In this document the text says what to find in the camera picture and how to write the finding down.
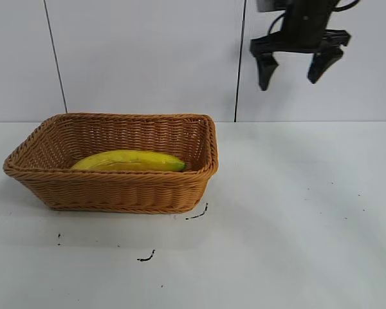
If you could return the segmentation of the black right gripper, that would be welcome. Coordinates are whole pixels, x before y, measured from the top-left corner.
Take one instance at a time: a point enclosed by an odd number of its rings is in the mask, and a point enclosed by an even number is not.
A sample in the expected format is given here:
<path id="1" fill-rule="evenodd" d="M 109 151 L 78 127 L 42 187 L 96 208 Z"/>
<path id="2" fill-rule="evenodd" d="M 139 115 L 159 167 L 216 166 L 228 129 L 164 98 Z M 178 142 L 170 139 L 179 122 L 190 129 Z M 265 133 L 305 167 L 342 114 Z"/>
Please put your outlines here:
<path id="1" fill-rule="evenodd" d="M 259 87 L 266 91 L 274 71 L 279 66 L 274 52 L 315 53 L 308 79 L 316 84 L 344 52 L 350 34 L 345 30 L 328 30 L 331 14 L 337 12 L 338 1 L 289 1 L 278 32 L 251 40 L 250 51 L 256 56 Z"/>

